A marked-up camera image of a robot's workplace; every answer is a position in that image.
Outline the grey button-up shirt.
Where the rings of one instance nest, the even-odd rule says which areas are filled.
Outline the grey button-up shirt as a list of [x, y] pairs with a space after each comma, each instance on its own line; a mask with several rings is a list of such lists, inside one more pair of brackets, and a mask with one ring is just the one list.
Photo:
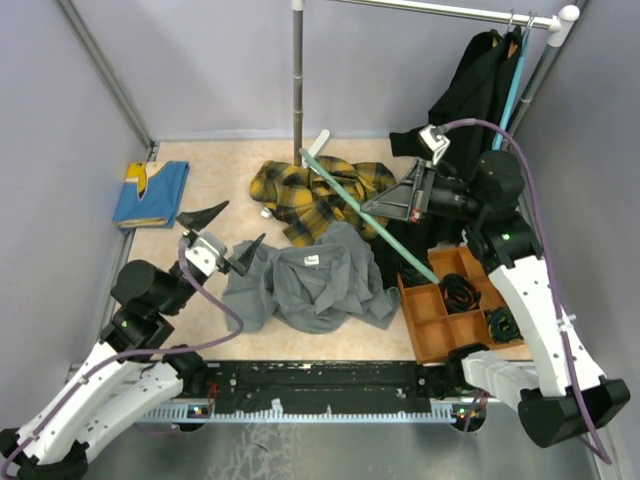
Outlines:
[[334, 222], [303, 248], [260, 245], [249, 272], [229, 274], [222, 295], [257, 332], [276, 317], [307, 334], [327, 334], [355, 317], [385, 330], [401, 303], [399, 290], [383, 285], [369, 245], [348, 223]]

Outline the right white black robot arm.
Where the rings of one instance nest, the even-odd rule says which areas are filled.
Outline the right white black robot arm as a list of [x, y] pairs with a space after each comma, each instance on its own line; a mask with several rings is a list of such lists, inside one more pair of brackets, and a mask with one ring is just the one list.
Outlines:
[[513, 409], [529, 438], [546, 448], [598, 430], [629, 402], [587, 352], [572, 317], [556, 307], [536, 233], [517, 210], [525, 187], [517, 157], [489, 151], [468, 182], [418, 158], [398, 184], [364, 203], [375, 216], [416, 222], [426, 214], [461, 221], [467, 246], [513, 315], [533, 357], [530, 373], [479, 343], [450, 355], [448, 387], [461, 396], [482, 389]]

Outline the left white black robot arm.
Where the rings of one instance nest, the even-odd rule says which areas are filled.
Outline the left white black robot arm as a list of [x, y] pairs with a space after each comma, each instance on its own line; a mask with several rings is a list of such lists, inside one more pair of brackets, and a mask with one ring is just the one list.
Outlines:
[[[32, 420], [2, 430], [2, 478], [80, 479], [109, 443], [153, 408], [206, 389], [208, 366], [200, 351], [235, 339], [245, 324], [204, 285], [216, 273], [246, 275], [264, 239], [258, 236], [241, 255], [228, 256], [225, 244], [207, 230], [227, 205], [178, 215], [184, 232], [170, 270], [146, 260], [121, 268], [110, 292], [119, 307], [82, 365]], [[223, 311], [233, 329], [205, 343], [165, 347], [174, 332], [169, 317], [194, 294]]]

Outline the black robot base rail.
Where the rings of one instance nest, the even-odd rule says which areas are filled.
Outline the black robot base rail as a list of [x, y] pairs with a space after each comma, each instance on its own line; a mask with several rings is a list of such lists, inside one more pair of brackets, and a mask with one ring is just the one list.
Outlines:
[[414, 361], [219, 361], [179, 402], [202, 401], [217, 414], [258, 413], [279, 400], [286, 414], [429, 413], [433, 401], [476, 389], [442, 363]]

